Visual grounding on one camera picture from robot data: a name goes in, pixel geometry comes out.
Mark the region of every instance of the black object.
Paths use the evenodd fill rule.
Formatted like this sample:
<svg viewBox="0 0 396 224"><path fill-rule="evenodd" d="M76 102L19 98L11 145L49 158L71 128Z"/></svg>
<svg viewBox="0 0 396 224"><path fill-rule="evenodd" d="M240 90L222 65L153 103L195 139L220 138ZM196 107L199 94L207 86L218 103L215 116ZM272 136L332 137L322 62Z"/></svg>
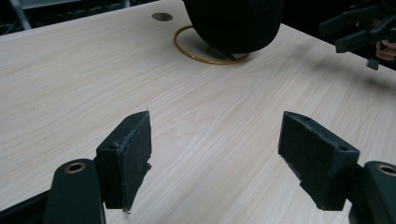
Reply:
<svg viewBox="0 0 396 224"><path fill-rule="evenodd" d="M396 0L363 0L349 9L319 26L321 35L329 35L348 24L359 25L360 31L335 41L337 53L374 45L380 40L396 42ZM373 25L374 20L379 20L379 24Z"/></svg>
<svg viewBox="0 0 396 224"><path fill-rule="evenodd" d="M183 0L198 35L227 53L269 45L279 30L284 0Z"/></svg>
<svg viewBox="0 0 396 224"><path fill-rule="evenodd" d="M350 223L396 223L396 166L369 161L360 167L356 148L291 112L283 116L278 153L319 209L341 211L348 199Z"/></svg>
<svg viewBox="0 0 396 224"><path fill-rule="evenodd" d="M0 212L0 223L106 223L106 208L129 211L151 167L149 112L127 117L96 158L60 166L51 189Z"/></svg>

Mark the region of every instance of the wooden table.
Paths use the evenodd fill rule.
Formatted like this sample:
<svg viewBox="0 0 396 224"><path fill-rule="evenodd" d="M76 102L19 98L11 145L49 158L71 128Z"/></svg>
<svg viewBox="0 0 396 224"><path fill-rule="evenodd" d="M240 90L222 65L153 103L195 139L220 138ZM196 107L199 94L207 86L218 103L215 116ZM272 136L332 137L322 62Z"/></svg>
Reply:
<svg viewBox="0 0 396 224"><path fill-rule="evenodd" d="M348 223L350 203L318 210L277 154L283 112L348 141L360 165L395 164L395 71L285 25L244 63L199 63L173 45L188 24L182 1L162 0L0 36L0 210L148 109L152 169L132 214L106 210L108 223Z"/></svg>

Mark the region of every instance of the light wood grain surface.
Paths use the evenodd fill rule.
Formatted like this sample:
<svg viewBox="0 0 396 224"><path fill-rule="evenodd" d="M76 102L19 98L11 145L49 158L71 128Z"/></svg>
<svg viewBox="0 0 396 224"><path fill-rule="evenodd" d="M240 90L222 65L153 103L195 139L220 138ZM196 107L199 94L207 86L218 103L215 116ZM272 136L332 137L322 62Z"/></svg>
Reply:
<svg viewBox="0 0 396 224"><path fill-rule="evenodd" d="M348 223L349 203L318 210L278 156L283 112L348 141L360 165L395 164L395 71L285 25L244 63L198 63L172 42L188 24L181 0L162 0L0 36L0 210L148 109L152 169L132 214L107 223Z"/></svg>

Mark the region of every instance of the circular hole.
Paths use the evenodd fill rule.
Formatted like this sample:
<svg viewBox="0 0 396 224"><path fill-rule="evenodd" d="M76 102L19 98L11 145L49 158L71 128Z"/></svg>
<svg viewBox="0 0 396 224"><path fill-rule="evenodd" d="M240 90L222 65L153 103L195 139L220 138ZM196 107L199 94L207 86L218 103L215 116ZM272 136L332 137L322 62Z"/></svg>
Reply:
<svg viewBox="0 0 396 224"><path fill-rule="evenodd" d="M387 165L379 165L378 169L384 174L396 176L396 169L393 167Z"/></svg>
<svg viewBox="0 0 396 224"><path fill-rule="evenodd" d="M173 19L172 15L164 12L154 13L151 15L151 17L156 21L171 21Z"/></svg>
<svg viewBox="0 0 396 224"><path fill-rule="evenodd" d="M76 162L68 165L64 171L67 172L68 174L75 174L84 170L85 167L86 164L84 162Z"/></svg>

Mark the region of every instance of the rubber band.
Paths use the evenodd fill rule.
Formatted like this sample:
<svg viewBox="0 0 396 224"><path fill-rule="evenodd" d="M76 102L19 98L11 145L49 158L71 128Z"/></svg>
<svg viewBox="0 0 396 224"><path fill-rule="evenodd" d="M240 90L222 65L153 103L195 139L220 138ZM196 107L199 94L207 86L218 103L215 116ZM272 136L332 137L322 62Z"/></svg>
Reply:
<svg viewBox="0 0 396 224"><path fill-rule="evenodd" d="M240 62L244 61L244 60L248 57L248 55L250 54L250 53L247 53L246 55L244 55L243 57L238 58L238 59L235 59L235 57L234 57L233 55L231 55L231 54L230 54L231 57L230 57L230 55L228 55L228 56L226 55L227 57L229 57L229 58L231 59L231 61L229 61L229 62L213 61L213 60L208 60L208 59L204 59L204 58L198 57L198 56L196 56L196 55L193 55L193 54L187 52L186 50L184 50L184 49L177 43L177 37L178 37L178 35L179 35L181 32L183 32L183 31L185 31L185 30L187 30L187 29L190 29L190 28L193 28L193 26L192 26L192 25L187 25L187 26L183 26L183 27L181 27L180 29L178 29L178 30L175 32L175 35L174 35L174 44L175 44L175 47L176 47L181 53L183 53L184 55L186 55L187 57L189 57L189 58L191 58L191 59L194 59L195 61L198 61L198 62L201 62L201 63L215 64L215 65L229 65L229 64L235 64L235 63L240 63Z"/></svg>

